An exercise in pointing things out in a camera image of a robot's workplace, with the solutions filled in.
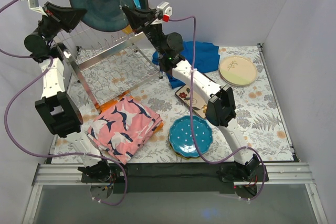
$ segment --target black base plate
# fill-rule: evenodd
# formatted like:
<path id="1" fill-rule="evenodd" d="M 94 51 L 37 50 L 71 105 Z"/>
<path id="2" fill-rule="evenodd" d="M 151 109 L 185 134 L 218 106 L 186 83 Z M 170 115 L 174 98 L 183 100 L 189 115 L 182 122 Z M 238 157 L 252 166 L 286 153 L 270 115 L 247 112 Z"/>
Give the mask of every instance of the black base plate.
<path id="1" fill-rule="evenodd" d="M 157 192 L 192 192 L 218 191 L 221 194 L 234 194 L 233 181 L 227 180 L 223 172 L 235 169 L 234 162 L 218 165 L 206 163 L 141 163 L 124 166 L 128 178 L 128 193 L 157 193 Z M 110 164 L 116 175 L 114 183 L 115 194 L 124 192 L 124 177 L 120 176 L 121 169 Z M 262 178 L 263 167 L 256 170 L 258 178 Z M 99 183 L 98 180 L 82 176 L 83 183 Z"/>

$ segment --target wire dish rack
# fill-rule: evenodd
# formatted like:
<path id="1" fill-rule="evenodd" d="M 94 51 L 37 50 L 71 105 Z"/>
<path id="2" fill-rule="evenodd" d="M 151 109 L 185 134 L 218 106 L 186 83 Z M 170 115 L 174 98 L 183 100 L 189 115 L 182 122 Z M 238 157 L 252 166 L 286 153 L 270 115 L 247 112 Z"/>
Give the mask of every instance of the wire dish rack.
<path id="1" fill-rule="evenodd" d="M 144 38 L 143 33 L 103 33 L 80 23 L 69 34 L 59 33 L 55 42 L 100 113 L 111 100 L 157 77 L 158 67 L 136 46 Z"/>

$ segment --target floral tablecloth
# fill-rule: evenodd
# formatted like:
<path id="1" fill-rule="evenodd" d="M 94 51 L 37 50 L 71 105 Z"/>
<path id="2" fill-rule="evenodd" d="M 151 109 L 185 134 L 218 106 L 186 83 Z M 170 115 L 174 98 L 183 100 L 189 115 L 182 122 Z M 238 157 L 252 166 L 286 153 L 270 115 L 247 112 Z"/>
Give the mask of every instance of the floral tablecloth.
<path id="1" fill-rule="evenodd" d="M 151 56 L 152 49 L 145 49 L 143 52 Z M 224 57 L 240 55 L 249 58 L 257 67 L 257 80 L 247 87 L 233 87 L 236 101 L 237 121 L 244 135 L 246 145 L 255 148 L 265 161 L 291 161 L 292 153 L 284 127 L 279 115 L 277 104 L 267 79 L 257 47 L 220 47 L 221 60 Z M 213 81 L 225 85 L 225 81 L 219 76 L 218 71 L 206 74 Z M 162 80 L 155 78 L 149 83 L 140 86 L 131 92 L 131 95 L 142 104 L 152 108 L 161 115 L 163 128 L 155 133 L 149 141 L 139 149 L 130 163 L 167 163 L 167 162 L 203 162 L 200 158 L 183 159 L 177 156 L 170 148 L 168 135 L 169 128 L 175 120 L 188 115 L 188 107 L 176 97 L 166 76 Z M 68 91 L 76 106 L 80 109 L 84 125 L 87 130 L 90 123 L 98 115 L 93 104 L 89 100 L 81 84 L 74 78 L 71 79 Z M 213 143 L 205 157 L 211 161 L 219 160 L 231 153 L 221 132 L 214 126 Z M 69 143 L 58 138 L 53 153 L 73 152 L 74 149 Z M 53 158 L 52 164 L 76 164 L 81 163 L 78 156 L 66 156 Z"/>

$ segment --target blue polka dot plate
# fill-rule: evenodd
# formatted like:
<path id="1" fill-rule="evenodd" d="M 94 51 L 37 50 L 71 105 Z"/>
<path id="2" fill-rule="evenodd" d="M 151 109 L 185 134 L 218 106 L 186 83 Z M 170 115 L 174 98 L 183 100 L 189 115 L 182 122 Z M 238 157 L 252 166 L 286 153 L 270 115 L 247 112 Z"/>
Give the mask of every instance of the blue polka dot plate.
<path id="1" fill-rule="evenodd" d="M 198 116 L 193 116 L 193 122 L 199 150 L 204 154 L 213 142 L 212 129 L 205 120 Z M 183 157 L 199 157 L 191 135 L 189 115 L 183 116 L 173 123 L 169 130 L 169 142 L 174 151 Z"/>

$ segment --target pink fabric with crane print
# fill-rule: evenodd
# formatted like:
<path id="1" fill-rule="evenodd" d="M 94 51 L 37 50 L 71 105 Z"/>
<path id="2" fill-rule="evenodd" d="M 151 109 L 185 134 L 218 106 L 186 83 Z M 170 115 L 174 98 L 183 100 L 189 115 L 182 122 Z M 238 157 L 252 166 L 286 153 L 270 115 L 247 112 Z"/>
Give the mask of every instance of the pink fabric with crane print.
<path id="1" fill-rule="evenodd" d="M 162 119 L 152 109 L 131 97 L 95 118 L 88 132 L 101 151 L 126 164 L 153 135 Z"/>

